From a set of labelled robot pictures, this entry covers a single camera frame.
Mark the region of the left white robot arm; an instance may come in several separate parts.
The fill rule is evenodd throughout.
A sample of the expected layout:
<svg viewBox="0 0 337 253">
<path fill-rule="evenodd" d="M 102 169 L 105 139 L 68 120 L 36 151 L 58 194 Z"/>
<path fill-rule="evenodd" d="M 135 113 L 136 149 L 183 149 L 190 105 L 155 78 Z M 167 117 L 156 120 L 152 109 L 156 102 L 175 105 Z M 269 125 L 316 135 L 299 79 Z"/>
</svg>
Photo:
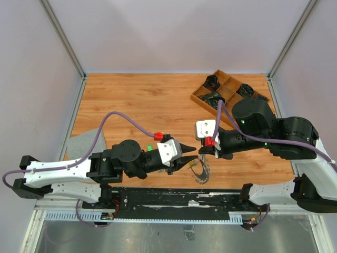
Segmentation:
<svg viewBox="0 0 337 253">
<path fill-rule="evenodd" d="M 105 209 L 113 202 L 112 194 L 104 190 L 109 184 L 121 183 L 123 176 L 144 180 L 149 173 L 160 170 L 173 174 L 196 159 L 188 154 L 195 149 L 170 139 L 159 142 L 156 149 L 144 151 L 135 140 L 125 140 L 83 161 L 44 163 L 26 155 L 20 163 L 24 176 L 14 180 L 12 190 L 25 199 L 55 195 Z"/>
</svg>

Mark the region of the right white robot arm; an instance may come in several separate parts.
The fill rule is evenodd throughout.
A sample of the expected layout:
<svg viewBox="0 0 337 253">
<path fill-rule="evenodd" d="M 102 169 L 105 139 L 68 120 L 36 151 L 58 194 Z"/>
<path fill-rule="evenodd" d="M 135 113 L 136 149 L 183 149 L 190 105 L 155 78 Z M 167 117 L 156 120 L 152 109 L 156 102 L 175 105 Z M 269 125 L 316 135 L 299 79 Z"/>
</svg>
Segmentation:
<svg viewBox="0 0 337 253">
<path fill-rule="evenodd" d="M 265 148 L 293 163 L 293 180 L 243 185 L 238 198 L 243 210 L 297 205 L 314 213 L 336 212 L 336 163 L 309 120 L 299 116 L 277 118 L 265 101 L 252 98 L 242 99 L 231 111 L 220 102 L 218 113 L 226 113 L 234 129 L 221 128 L 219 119 L 196 122 L 195 137 L 201 142 L 199 154 L 230 160 L 235 153 Z"/>
</svg>

